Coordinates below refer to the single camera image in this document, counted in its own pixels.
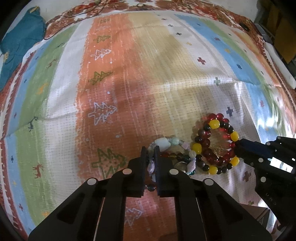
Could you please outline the metal jewelry box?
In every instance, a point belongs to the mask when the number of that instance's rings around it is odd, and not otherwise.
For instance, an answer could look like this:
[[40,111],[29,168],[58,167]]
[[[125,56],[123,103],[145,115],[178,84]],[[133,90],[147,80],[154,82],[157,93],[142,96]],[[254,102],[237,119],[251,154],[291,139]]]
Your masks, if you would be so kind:
[[267,229],[270,209],[246,204],[240,204],[253,218],[255,218],[265,229]]

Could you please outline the small gold rings cluster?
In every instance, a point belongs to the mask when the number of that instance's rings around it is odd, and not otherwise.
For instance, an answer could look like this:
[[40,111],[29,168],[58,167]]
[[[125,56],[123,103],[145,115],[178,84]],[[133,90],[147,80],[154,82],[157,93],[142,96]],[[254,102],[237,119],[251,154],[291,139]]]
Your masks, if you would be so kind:
[[212,147],[212,151],[217,156],[223,156],[224,154],[227,153],[227,149],[224,149],[223,147],[220,147],[220,146]]

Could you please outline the white bolster pillow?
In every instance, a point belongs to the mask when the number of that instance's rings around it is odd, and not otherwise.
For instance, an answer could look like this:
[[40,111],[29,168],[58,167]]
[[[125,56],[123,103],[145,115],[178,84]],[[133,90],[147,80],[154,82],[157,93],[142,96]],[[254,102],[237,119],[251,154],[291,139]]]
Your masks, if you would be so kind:
[[287,82],[287,84],[292,88],[295,89],[295,78],[291,75],[289,70],[284,65],[283,61],[281,61],[279,55],[277,54],[274,46],[268,42],[264,42],[264,48],[268,52],[269,56],[271,57],[273,63],[277,66],[280,73],[282,74],[283,78]]

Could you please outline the colourful striped bed cover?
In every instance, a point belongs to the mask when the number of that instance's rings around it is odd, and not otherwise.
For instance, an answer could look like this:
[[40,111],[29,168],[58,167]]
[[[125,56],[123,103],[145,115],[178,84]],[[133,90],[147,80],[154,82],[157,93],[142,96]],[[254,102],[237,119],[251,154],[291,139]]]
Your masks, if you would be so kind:
[[106,9],[49,32],[1,90],[1,206],[24,240],[144,146],[200,153],[194,138],[213,117],[252,141],[295,137],[295,102],[248,22]]

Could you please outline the brown floral bedsheet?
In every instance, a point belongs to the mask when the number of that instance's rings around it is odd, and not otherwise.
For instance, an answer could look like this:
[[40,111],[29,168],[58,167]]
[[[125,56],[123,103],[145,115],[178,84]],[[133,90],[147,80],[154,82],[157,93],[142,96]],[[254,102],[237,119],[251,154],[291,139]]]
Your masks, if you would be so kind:
[[1,93],[1,137],[295,135],[295,108],[248,20],[200,1],[95,1],[46,24]]

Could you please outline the teal blue garment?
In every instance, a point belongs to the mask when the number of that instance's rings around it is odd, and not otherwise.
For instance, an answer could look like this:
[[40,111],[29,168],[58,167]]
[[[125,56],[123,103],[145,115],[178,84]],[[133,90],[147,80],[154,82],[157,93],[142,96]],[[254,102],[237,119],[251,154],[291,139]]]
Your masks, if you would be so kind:
[[46,24],[40,15],[39,6],[27,10],[18,24],[1,41],[3,66],[1,68],[1,89],[3,89],[17,66],[22,63],[26,52],[40,42],[46,32]]

